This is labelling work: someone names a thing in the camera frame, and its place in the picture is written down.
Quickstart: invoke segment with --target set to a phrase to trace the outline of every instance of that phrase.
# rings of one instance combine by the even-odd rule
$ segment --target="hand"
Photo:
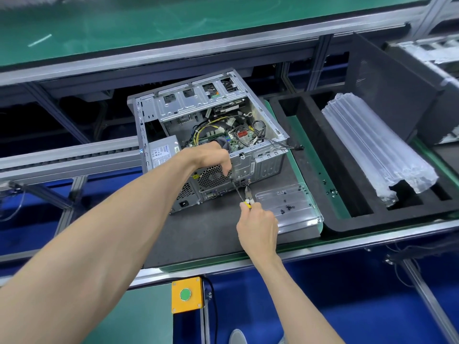
[[[236,225],[239,241],[257,269],[277,257],[276,243],[278,221],[271,211],[265,211],[260,203],[240,205],[240,219]]]
[[[217,164],[222,166],[223,175],[227,176],[231,170],[231,159],[227,150],[216,141],[207,144],[191,147],[189,149],[193,153],[193,160],[196,169],[211,167]]]

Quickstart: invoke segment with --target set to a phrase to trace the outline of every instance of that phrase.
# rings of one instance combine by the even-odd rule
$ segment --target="worker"
[[[0,343],[82,342],[141,269],[183,184],[214,165],[225,175],[231,169],[217,142],[186,148],[52,239],[0,289]],[[240,207],[240,243],[266,282],[289,344],[342,343],[277,256],[274,215],[259,203]]]

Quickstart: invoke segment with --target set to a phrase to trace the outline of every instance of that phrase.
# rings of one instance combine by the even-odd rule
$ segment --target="person's right arm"
[[[260,203],[253,204],[251,210],[241,203],[240,209],[239,241],[266,283],[288,343],[344,343],[276,254],[278,222],[274,214],[264,211]]]

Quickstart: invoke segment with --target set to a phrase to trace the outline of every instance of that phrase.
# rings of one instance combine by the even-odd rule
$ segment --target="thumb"
[[[239,222],[247,220],[249,218],[249,214],[250,214],[249,207],[245,203],[240,203],[239,207],[240,207]]]

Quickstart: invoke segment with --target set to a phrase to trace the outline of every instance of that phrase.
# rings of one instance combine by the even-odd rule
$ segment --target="power supply label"
[[[161,146],[157,149],[152,150],[152,165],[153,168],[160,166],[162,163],[165,163],[168,159],[171,158],[171,153],[169,152],[169,146]]]

